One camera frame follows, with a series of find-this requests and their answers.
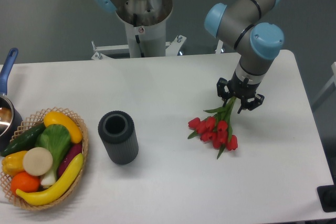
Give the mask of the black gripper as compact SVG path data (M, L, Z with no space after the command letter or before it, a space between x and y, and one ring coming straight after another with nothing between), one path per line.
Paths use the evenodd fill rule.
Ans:
M264 95L256 93L259 85L259 83L249 84L248 81L241 81L236 73L234 73L229 81L224 78L219 78L216 84L217 96L222 99L223 107L226 106L232 97L239 98L241 104L237 111L238 114L242 110L252 111L261 106L265 99Z

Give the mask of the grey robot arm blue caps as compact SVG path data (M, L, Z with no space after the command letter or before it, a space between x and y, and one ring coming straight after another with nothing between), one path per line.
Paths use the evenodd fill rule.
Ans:
M116 13L127 32L132 58L166 56L166 21L172 0L94 0L105 12ZM219 79L217 94L224 102L240 100L240 110L253 110L264 101L257 88L284 43L282 30L261 18L280 0L237 0L214 5L206 15L209 34L240 54L230 80Z

